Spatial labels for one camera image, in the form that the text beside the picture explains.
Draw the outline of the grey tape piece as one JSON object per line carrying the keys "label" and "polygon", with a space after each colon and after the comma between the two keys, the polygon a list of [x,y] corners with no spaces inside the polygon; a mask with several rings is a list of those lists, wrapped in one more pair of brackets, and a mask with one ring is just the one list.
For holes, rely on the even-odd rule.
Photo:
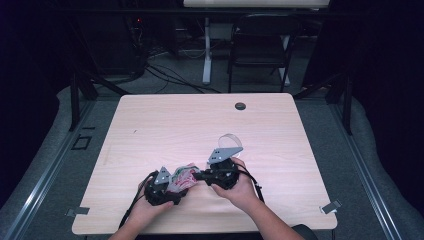
{"label": "grey tape piece", "polygon": [[68,209],[66,212],[66,216],[76,217],[77,215],[87,215],[88,212],[89,212],[89,208],[87,207],[76,207],[74,209]]}
{"label": "grey tape piece", "polygon": [[336,213],[341,206],[342,203],[336,199],[325,206],[321,206],[320,211],[324,214]]}

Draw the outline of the dark device with red light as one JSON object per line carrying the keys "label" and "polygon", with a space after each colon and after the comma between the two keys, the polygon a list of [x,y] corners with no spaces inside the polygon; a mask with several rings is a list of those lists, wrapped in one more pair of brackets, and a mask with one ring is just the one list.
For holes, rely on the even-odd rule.
{"label": "dark device with red light", "polygon": [[135,50],[137,70],[145,69],[148,52],[143,42],[144,28],[140,17],[127,17],[126,23],[129,29],[132,45]]}

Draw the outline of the black metal stand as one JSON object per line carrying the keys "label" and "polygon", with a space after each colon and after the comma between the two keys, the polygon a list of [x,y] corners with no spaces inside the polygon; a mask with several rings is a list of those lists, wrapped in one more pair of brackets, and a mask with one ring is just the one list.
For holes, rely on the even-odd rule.
{"label": "black metal stand", "polygon": [[327,104],[338,104],[343,99],[342,108],[342,126],[348,135],[352,134],[351,130],[351,109],[352,109],[352,88],[353,82],[347,73],[337,73],[323,81],[306,87],[301,92],[294,95],[295,99],[303,99],[315,91],[329,86],[330,89],[325,96]]}
{"label": "black metal stand", "polygon": [[107,81],[100,75],[76,70],[70,78],[70,96],[71,96],[71,125],[70,131],[74,131],[80,122],[80,95],[83,95],[89,101],[95,101],[99,94],[94,87],[98,83],[120,96],[128,94],[128,91],[121,89],[115,84]]}

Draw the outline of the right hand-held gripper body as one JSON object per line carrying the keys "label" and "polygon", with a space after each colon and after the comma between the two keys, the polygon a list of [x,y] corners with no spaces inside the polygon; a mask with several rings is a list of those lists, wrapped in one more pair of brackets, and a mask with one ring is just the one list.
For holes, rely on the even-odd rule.
{"label": "right hand-held gripper body", "polygon": [[202,179],[208,184],[216,184],[222,189],[231,189],[238,181],[238,167],[232,157],[243,150],[242,147],[216,148],[211,153],[209,168],[202,173]]}

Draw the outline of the white desk leg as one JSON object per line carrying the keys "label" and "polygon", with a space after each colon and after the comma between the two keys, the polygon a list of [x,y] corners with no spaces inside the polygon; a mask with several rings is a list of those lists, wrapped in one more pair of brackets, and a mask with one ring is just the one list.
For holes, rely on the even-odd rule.
{"label": "white desk leg", "polygon": [[204,58],[202,83],[205,85],[208,85],[211,83],[211,69],[212,69],[210,22],[208,18],[206,18],[204,22],[204,40],[205,40],[205,58]]}

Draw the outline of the person's left hand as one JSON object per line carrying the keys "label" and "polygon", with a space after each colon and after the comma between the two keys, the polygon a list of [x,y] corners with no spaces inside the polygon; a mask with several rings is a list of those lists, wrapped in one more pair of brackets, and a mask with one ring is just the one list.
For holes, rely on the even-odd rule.
{"label": "person's left hand", "polygon": [[163,203],[161,205],[151,205],[144,196],[144,188],[140,186],[141,190],[137,194],[136,202],[130,211],[127,223],[136,227],[147,226],[156,217],[166,212],[174,206],[173,201]]}

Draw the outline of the metal floor rail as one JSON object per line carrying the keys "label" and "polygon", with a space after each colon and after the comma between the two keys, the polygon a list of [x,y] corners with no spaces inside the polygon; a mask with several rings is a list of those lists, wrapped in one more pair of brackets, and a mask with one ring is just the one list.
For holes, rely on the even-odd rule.
{"label": "metal floor rail", "polygon": [[83,103],[80,119],[71,125],[71,106],[61,105],[51,129],[18,186],[0,209],[0,240],[21,240],[59,174],[95,101]]}
{"label": "metal floor rail", "polygon": [[342,123],[342,112],[337,105],[330,104],[329,109],[336,120],[336,124],[343,136],[348,148],[353,155],[353,165],[356,169],[357,175],[361,181],[361,184],[367,194],[370,204],[373,208],[374,214],[377,217],[383,233],[387,240],[403,240],[393,218],[387,208],[385,201],[383,200],[380,191],[375,184],[373,177],[364,161],[364,158],[357,146],[354,136],[349,135],[345,130]]}

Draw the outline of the clear printed plastic bag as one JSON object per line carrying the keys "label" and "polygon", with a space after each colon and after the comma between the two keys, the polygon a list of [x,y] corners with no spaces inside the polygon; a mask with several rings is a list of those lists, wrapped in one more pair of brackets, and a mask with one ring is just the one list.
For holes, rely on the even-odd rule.
{"label": "clear printed plastic bag", "polygon": [[178,167],[170,176],[167,191],[171,193],[180,193],[184,190],[188,190],[197,184],[194,174],[200,172],[201,170],[193,163]]}

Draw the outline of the black folding chair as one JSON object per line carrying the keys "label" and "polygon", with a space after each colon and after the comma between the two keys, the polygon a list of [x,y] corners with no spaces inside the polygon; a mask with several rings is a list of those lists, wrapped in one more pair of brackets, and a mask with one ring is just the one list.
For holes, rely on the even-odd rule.
{"label": "black folding chair", "polygon": [[279,73],[284,90],[295,39],[302,24],[294,16],[282,14],[248,14],[240,17],[231,30],[228,60],[228,92],[232,91],[234,67],[270,68]]}

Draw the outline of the clear round jar lid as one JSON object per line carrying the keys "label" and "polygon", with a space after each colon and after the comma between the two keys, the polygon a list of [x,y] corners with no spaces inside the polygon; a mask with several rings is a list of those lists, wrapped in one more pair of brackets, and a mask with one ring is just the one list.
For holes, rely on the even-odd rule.
{"label": "clear round jar lid", "polygon": [[218,146],[220,148],[242,147],[242,142],[236,135],[227,133],[219,137]]}

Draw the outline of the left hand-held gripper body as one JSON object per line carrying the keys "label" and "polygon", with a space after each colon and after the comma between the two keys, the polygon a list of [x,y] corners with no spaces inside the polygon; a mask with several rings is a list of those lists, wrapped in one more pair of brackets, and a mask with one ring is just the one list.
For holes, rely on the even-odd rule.
{"label": "left hand-held gripper body", "polygon": [[171,174],[162,167],[159,171],[155,171],[152,179],[147,182],[144,190],[144,196],[152,206],[162,205],[163,203],[172,201],[178,205],[183,197],[188,193],[188,190],[178,190],[177,192],[168,191],[170,185]]}

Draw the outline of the person's right hand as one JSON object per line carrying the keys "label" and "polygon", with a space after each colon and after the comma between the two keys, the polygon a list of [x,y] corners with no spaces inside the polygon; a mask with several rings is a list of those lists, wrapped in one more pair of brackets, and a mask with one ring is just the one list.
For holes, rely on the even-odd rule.
{"label": "person's right hand", "polygon": [[265,208],[255,193],[251,179],[243,173],[239,175],[237,183],[231,189],[225,190],[216,184],[212,184],[211,187],[218,196],[229,200],[248,215],[260,213]]}

